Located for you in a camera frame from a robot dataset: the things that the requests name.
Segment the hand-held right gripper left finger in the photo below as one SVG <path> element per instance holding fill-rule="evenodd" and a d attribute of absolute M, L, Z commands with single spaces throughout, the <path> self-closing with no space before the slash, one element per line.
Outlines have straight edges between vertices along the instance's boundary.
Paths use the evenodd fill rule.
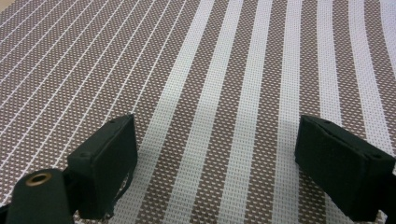
<path fill-rule="evenodd" d="M 71 178 L 78 182 L 79 215 L 85 219 L 111 216 L 137 164 L 134 116 L 108 121 L 67 157 L 67 163 Z"/>

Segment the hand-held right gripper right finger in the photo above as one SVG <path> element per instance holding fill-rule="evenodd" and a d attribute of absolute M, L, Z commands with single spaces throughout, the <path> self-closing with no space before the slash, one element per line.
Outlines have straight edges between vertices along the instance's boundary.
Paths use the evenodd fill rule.
<path fill-rule="evenodd" d="M 396 222 L 396 158 L 326 119 L 302 115 L 295 161 L 353 221 Z"/>

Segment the brown white striped woven placemat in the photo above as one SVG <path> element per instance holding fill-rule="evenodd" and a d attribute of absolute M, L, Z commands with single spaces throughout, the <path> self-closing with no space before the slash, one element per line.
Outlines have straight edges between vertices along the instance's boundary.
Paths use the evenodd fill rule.
<path fill-rule="evenodd" d="M 111 224 L 352 224 L 297 169 L 298 123 L 396 156 L 396 0 L 0 0 L 0 206 L 128 113 Z"/>

